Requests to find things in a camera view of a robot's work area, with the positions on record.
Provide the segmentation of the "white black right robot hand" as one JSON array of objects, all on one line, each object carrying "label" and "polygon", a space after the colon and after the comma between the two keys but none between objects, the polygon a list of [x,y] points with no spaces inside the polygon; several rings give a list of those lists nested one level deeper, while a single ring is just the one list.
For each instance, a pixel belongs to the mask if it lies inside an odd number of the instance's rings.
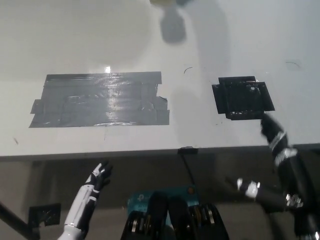
[{"label": "white black right robot hand", "polygon": [[300,152],[289,144],[287,133],[269,114],[261,115],[260,126],[271,150],[280,189],[244,177],[226,177],[226,182],[259,203],[267,213],[291,212],[298,218],[303,215],[319,218],[316,190]]}]

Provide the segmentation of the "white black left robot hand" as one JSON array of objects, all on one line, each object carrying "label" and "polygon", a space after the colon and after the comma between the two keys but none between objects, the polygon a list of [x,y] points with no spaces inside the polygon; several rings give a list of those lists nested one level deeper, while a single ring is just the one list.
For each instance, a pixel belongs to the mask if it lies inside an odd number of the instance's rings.
[{"label": "white black left robot hand", "polygon": [[87,232],[97,201],[104,186],[110,183],[113,166],[108,161],[99,163],[80,187],[65,224]]}]

